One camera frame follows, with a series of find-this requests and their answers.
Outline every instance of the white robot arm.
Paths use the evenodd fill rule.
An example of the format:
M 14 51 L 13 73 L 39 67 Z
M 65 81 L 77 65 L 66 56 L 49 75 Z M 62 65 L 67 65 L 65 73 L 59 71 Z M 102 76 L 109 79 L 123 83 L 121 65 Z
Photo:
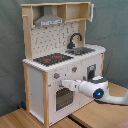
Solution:
M 108 81 L 101 76 L 94 77 L 90 81 L 62 80 L 62 86 L 68 88 L 70 91 L 82 93 L 96 101 L 116 105 L 128 105 L 128 91 L 125 97 L 110 96 Z

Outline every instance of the toy kitchen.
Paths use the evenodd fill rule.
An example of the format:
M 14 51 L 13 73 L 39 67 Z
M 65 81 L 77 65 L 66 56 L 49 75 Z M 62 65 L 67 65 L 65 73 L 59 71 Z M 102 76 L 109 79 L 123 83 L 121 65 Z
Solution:
M 27 111 L 49 127 L 93 101 L 62 80 L 102 76 L 105 48 L 85 44 L 91 2 L 22 4 Z

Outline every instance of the patterned tile backsplash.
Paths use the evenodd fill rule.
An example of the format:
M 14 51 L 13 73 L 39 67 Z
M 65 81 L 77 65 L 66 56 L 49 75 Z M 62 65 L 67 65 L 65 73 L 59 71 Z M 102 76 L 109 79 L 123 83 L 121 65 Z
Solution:
M 79 22 L 35 27 L 31 30 L 33 58 L 48 55 L 51 52 L 66 50 L 73 33 L 78 33 Z M 78 36 L 73 38 L 78 46 Z

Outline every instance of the burner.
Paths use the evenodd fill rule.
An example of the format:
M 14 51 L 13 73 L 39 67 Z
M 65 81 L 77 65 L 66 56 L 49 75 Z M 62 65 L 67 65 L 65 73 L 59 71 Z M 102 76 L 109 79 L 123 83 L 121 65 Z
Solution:
M 34 62 L 43 64 L 45 66 L 50 66 L 56 63 L 60 63 L 69 59 L 72 59 L 73 57 L 61 54 L 61 53 L 54 53 L 51 55 L 47 55 L 44 57 L 36 58 L 34 59 Z

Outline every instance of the table surface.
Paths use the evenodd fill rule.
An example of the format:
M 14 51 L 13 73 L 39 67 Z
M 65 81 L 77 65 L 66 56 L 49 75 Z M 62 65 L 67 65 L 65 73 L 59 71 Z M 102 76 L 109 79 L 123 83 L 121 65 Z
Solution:
M 110 95 L 125 96 L 127 89 L 109 82 Z M 128 118 L 128 106 L 98 104 L 92 101 L 70 115 L 87 128 L 116 128 Z
M 35 117 L 23 109 L 0 118 L 0 128 L 45 128 Z M 81 128 L 69 118 L 64 118 L 50 128 Z

